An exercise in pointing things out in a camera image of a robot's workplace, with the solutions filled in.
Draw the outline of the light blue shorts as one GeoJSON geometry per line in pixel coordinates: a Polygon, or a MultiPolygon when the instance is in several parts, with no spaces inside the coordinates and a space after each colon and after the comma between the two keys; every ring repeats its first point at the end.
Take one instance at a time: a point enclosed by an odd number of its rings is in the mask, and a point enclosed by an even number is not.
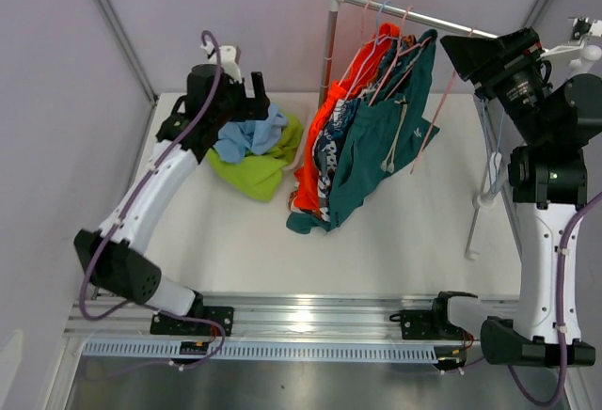
{"type": "Polygon", "coordinates": [[[214,149],[222,162],[238,164],[249,153],[263,155],[269,151],[288,124],[287,116],[272,103],[266,119],[226,123],[218,132],[214,149]]]}

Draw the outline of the lime green shorts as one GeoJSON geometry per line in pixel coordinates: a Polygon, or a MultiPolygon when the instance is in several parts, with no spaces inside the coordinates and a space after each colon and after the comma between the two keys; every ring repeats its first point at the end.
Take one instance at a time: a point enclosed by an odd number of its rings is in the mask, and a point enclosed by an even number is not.
{"type": "Polygon", "coordinates": [[[212,147],[206,154],[206,161],[217,176],[247,197],[260,202],[270,201],[282,182],[283,168],[293,161],[304,131],[294,115],[284,114],[288,126],[277,144],[263,155],[249,153],[242,162],[229,164],[222,162],[212,147]]]}

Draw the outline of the patterned navy white shorts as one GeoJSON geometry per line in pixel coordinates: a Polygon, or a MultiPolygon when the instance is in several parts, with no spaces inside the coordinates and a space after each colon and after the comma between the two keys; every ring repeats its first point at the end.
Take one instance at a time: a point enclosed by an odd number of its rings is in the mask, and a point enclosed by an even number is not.
{"type": "Polygon", "coordinates": [[[404,52],[417,46],[416,38],[403,36],[400,39],[379,39],[383,52],[372,52],[372,47],[362,48],[349,67],[349,76],[342,83],[336,82],[328,90],[326,102],[312,122],[316,132],[308,140],[306,152],[310,155],[306,171],[311,175],[310,183],[303,180],[299,187],[306,190],[312,207],[307,212],[328,223],[331,220],[329,198],[343,145],[356,113],[363,103],[380,102],[385,98],[382,90],[388,84],[392,71],[399,66],[404,52]]]}

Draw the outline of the teal green shorts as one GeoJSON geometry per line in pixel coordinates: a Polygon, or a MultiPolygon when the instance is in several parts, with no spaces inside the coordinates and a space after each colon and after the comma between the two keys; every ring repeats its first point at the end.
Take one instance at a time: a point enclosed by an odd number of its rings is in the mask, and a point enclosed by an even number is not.
{"type": "MultiPolygon", "coordinates": [[[[330,231],[340,227],[384,179],[413,163],[430,125],[423,114],[432,84],[437,33],[429,29],[420,37],[413,36],[418,42],[429,36],[432,42],[423,49],[394,94],[373,106],[363,103],[358,109],[343,145],[329,198],[331,220],[325,223],[314,215],[293,212],[289,204],[289,230],[308,234],[314,228],[330,231]]],[[[391,82],[382,89],[385,96],[417,54],[413,51],[398,61],[399,67],[389,76],[391,82]]]]}

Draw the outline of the blue wire hanger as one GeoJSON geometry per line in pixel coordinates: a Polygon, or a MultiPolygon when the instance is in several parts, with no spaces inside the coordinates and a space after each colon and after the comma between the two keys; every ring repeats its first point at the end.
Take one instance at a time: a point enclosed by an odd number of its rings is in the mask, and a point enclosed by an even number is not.
{"type": "Polygon", "coordinates": [[[502,154],[502,132],[505,115],[497,111],[485,99],[478,100],[478,111],[481,119],[486,152],[485,177],[489,184],[483,194],[494,199],[507,181],[507,165],[502,154]]]}

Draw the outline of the blue hanger for patterned shorts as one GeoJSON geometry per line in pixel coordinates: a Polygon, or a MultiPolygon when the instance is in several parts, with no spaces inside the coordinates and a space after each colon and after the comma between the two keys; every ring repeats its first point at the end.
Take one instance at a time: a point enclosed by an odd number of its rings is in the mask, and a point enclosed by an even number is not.
{"type": "Polygon", "coordinates": [[[381,26],[381,17],[382,17],[382,13],[384,12],[385,8],[391,3],[390,0],[385,0],[380,9],[378,9],[377,11],[377,15],[376,15],[376,32],[374,35],[374,39],[372,40],[372,49],[370,50],[370,52],[368,53],[368,55],[366,56],[366,58],[363,60],[359,71],[357,72],[356,77],[354,78],[354,82],[353,84],[350,86],[350,89],[347,93],[347,96],[351,95],[351,92],[355,89],[356,84],[358,83],[358,80],[363,76],[363,72],[364,69],[366,68],[366,65],[371,61],[372,56],[374,55],[374,53],[376,52],[379,44],[382,42],[382,39],[387,39],[388,36],[382,36],[380,33],[380,26],[381,26]]]}

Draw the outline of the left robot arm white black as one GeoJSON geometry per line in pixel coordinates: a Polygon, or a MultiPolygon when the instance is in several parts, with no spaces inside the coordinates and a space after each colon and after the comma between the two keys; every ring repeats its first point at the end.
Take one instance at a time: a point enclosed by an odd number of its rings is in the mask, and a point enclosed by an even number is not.
{"type": "Polygon", "coordinates": [[[201,295],[164,276],[145,253],[171,199],[224,125],[267,118],[270,100],[261,72],[252,72],[251,83],[248,95],[243,80],[215,64],[196,65],[189,72],[186,91],[160,125],[143,174],[97,229],[80,229],[75,236],[85,286],[164,312],[185,335],[199,331],[204,323],[201,295]]]}

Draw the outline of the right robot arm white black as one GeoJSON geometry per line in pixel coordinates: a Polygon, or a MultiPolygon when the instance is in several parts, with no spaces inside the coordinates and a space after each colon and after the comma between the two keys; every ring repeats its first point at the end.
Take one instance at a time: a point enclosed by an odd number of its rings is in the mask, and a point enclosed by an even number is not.
{"type": "Polygon", "coordinates": [[[578,227],[590,207],[583,150],[601,131],[601,80],[582,71],[553,87],[551,62],[530,28],[495,39],[448,35],[441,43],[459,77],[479,98],[498,101],[523,138],[508,166],[521,278],[513,318],[488,314],[472,295],[454,295],[431,312],[431,330],[444,339],[477,331],[493,365],[592,366],[596,351],[578,324],[575,269],[578,227]]]}

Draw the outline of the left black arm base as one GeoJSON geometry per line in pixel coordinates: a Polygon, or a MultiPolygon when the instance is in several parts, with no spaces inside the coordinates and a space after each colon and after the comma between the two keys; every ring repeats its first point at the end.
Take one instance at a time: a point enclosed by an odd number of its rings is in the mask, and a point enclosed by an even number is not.
{"type": "Polygon", "coordinates": [[[150,333],[160,336],[220,337],[219,326],[225,336],[231,335],[234,322],[234,307],[208,306],[203,296],[195,292],[190,310],[180,318],[160,312],[150,322],[150,333]]]}

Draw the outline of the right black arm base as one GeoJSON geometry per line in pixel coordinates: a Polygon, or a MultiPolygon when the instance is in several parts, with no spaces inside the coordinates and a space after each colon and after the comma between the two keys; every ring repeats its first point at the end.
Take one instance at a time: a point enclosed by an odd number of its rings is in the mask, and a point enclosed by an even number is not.
{"type": "Polygon", "coordinates": [[[440,292],[427,309],[401,309],[389,316],[405,340],[468,340],[479,335],[489,308],[469,292],[440,292]]]}

